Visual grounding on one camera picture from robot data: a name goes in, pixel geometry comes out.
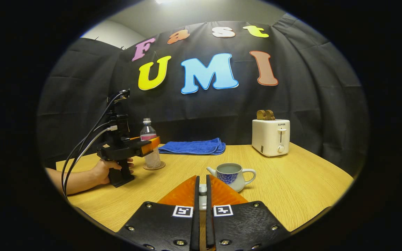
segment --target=white toaster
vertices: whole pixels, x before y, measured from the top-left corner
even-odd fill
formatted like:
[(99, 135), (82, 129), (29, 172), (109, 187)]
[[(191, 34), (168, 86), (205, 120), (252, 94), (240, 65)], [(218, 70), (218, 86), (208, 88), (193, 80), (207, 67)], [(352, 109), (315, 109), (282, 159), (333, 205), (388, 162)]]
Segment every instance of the white toaster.
[(289, 151), (289, 120), (252, 121), (252, 146), (261, 154), (272, 157)]

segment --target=water bottle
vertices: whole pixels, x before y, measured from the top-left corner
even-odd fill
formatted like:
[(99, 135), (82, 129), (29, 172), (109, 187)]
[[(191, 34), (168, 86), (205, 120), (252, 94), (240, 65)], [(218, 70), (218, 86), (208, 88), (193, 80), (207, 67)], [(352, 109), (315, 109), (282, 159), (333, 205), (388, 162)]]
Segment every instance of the water bottle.
[[(151, 119), (149, 117), (144, 118), (144, 128), (141, 130), (141, 140), (150, 140), (156, 138), (156, 131), (151, 127)], [(158, 147), (153, 149), (153, 152), (146, 155), (145, 164), (147, 167), (155, 168), (161, 165), (161, 158), (159, 157)]]

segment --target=pink letter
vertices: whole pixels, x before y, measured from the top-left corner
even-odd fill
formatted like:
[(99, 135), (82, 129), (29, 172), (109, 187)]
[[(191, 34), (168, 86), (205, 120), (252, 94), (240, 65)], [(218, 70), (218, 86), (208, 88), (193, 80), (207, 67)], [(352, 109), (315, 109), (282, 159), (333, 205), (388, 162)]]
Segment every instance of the pink letter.
[(141, 57), (145, 56), (144, 51), (148, 51), (150, 49), (150, 44), (153, 43), (156, 39), (150, 38), (149, 40), (145, 40), (142, 43), (136, 45), (136, 53), (134, 54), (134, 58), (131, 61), (136, 59), (140, 59)]

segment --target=blue floral pattern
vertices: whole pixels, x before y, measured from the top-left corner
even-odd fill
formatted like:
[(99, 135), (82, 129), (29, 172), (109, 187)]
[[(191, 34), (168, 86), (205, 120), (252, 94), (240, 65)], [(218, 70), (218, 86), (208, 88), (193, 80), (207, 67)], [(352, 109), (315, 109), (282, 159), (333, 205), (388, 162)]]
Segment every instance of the blue floral pattern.
[(232, 174), (225, 174), (225, 173), (218, 173), (217, 172), (218, 178), (223, 181), (224, 183), (230, 185), (233, 183), (233, 181), (236, 180), (238, 177), (238, 173), (232, 173)]

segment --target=pink label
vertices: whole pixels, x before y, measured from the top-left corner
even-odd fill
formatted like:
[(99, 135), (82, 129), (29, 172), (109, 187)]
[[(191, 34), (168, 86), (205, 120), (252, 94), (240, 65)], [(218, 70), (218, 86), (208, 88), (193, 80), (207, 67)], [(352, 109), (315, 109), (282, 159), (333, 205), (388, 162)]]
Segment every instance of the pink label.
[(149, 140), (152, 138), (156, 138), (156, 134), (142, 135), (141, 140)]

